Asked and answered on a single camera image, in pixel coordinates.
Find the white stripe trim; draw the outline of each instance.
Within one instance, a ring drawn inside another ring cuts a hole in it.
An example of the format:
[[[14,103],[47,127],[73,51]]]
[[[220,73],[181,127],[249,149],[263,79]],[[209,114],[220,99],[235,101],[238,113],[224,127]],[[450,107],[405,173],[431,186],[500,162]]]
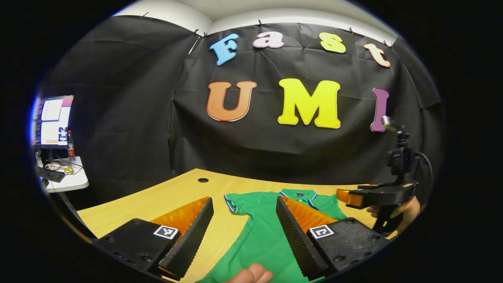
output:
[[[237,205],[235,205],[234,202],[232,202],[232,200],[228,199],[227,195],[223,195],[223,198],[225,198],[225,204],[227,205],[227,207],[229,207],[230,212],[235,213],[237,211]]]

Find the white desk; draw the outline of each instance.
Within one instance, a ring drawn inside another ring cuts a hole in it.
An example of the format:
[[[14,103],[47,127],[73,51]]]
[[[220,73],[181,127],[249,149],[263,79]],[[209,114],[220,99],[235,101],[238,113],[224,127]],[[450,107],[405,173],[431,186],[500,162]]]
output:
[[[61,180],[61,182],[59,183],[49,181],[49,184],[47,184],[47,187],[45,188],[47,192],[49,193],[65,192],[65,191],[83,189],[89,186],[88,177],[86,176],[84,168],[75,165],[78,164],[82,166],[82,161],[80,160],[80,157],[76,156],[75,160],[73,161],[70,161],[68,158],[55,159],[54,161],[58,161],[62,166],[72,167],[73,171],[76,173],[65,175]]]

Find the tape roll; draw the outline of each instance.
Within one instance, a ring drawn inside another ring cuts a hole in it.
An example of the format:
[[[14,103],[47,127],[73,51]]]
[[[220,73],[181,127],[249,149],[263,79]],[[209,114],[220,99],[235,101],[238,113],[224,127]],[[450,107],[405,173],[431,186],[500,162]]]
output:
[[[45,166],[45,168],[49,168],[49,170],[58,170],[61,165],[55,164],[55,163],[50,163]]]

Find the polo shirt collar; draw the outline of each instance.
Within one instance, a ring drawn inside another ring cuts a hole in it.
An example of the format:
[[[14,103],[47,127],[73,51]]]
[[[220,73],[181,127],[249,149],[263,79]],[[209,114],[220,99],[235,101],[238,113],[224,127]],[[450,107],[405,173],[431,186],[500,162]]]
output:
[[[316,199],[316,197],[318,196],[318,194],[313,191],[313,190],[290,190],[290,189],[282,189],[280,191],[280,194],[288,197],[288,198],[291,198],[291,199],[294,199],[296,201],[305,201],[305,202],[309,202],[310,200],[314,200]]]

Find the bottle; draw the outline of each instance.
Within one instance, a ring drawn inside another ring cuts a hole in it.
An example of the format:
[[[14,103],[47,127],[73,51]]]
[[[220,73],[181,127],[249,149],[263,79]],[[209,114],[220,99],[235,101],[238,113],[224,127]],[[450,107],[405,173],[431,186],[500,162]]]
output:
[[[73,149],[73,135],[68,131],[68,159],[75,160],[75,150]]]

